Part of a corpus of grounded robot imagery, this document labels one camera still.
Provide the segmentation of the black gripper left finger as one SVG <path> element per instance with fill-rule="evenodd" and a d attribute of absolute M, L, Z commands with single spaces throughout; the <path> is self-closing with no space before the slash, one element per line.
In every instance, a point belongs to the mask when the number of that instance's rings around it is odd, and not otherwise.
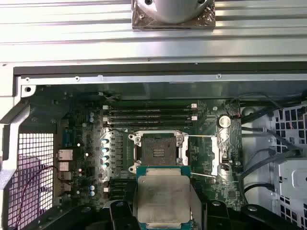
<path fill-rule="evenodd" d="M 135 230 L 137 219 L 126 201 L 112 201 L 109 206 L 95 210 L 79 206 L 51 217 L 34 230 Z"/>

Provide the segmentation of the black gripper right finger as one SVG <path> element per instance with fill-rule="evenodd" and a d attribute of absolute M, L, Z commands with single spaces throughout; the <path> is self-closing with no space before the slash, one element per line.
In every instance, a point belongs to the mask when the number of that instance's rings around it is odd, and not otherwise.
<path fill-rule="evenodd" d="M 249 204 L 235 211 L 219 200 L 201 204 L 200 213 L 192 213 L 193 230 L 305 230 L 307 219 L 283 209 L 277 215 L 259 205 Z"/>

